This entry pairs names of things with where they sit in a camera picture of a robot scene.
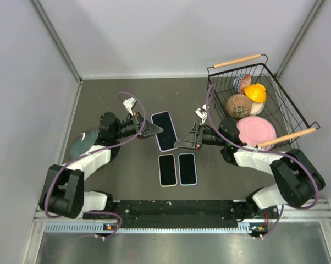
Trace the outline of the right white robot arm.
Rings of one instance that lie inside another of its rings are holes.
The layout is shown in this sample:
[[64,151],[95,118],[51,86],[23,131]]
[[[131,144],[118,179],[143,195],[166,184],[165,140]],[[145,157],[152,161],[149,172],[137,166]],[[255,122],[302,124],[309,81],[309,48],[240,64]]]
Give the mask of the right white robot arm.
[[318,199],[326,183],[318,170],[298,148],[288,152],[261,150],[239,140],[239,130],[231,119],[221,121],[219,128],[195,122],[192,129],[174,143],[183,149],[200,149],[202,145],[220,146],[223,159],[238,167],[252,168],[270,174],[274,185],[263,187],[246,198],[246,211],[260,217],[273,206],[289,205],[306,209],[305,203]]

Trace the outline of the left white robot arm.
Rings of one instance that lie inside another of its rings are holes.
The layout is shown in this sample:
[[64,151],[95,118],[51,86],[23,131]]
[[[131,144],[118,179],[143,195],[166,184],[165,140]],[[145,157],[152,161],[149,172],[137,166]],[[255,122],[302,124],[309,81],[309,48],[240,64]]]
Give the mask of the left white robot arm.
[[112,112],[100,116],[95,142],[79,157],[54,164],[47,171],[40,197],[40,209],[49,218],[76,218],[81,213],[97,213],[108,218],[114,213],[112,196],[102,191],[85,191],[85,180],[117,156],[125,138],[145,139],[163,132],[163,128],[144,119],[139,112],[128,114],[125,121]]

